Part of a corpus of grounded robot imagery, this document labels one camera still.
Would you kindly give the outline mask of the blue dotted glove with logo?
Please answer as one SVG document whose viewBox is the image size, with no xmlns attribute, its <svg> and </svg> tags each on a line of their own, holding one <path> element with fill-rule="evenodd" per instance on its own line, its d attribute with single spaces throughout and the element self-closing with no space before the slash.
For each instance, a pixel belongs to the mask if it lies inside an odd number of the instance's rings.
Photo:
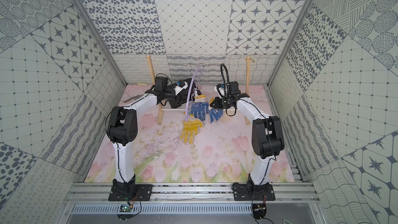
<svg viewBox="0 0 398 224">
<path fill-rule="evenodd" d="M 209 114 L 209 103 L 206 100 L 206 96 L 195 96 L 191 105 L 190 115 L 193 115 L 196 119 L 205 121 L 207 114 Z"/>
</svg>

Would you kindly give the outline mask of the purple wavy clothes hanger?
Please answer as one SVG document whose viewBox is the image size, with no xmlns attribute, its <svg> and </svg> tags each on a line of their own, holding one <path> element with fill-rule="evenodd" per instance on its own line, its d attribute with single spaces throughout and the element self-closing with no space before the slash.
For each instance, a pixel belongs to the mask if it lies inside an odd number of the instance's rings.
<svg viewBox="0 0 398 224">
<path fill-rule="evenodd" d="M 190 107 L 190 102 L 191 102 L 191 98 L 192 98 L 193 83 L 194 83 L 195 77 L 197 76 L 199 70 L 201 70 L 202 68 L 203 68 L 202 65 L 198 66 L 198 67 L 196 68 L 194 74 L 192 75 L 192 78 L 191 78 L 191 82 L 190 82 L 189 90 L 188 90 L 188 95 L 187 95 L 186 108 L 185 108 L 185 119 L 184 119 L 184 120 L 185 120 L 185 123 L 188 122 L 188 117 L 189 117 L 189 113 L 190 113 L 190 112 L 189 112 L 189 107 Z"/>
</svg>

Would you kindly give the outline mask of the yellow dotted work glove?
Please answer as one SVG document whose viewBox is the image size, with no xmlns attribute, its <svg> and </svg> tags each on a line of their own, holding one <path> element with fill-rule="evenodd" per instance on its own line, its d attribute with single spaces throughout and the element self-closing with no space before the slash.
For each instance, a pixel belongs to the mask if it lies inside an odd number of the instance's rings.
<svg viewBox="0 0 398 224">
<path fill-rule="evenodd" d="M 183 121 L 182 131 L 180 139 L 184 144 L 193 144 L 194 137 L 198 135 L 200 128 L 202 128 L 203 122 L 200 119 L 195 118 L 193 115 L 188 116 L 187 121 Z"/>
</svg>

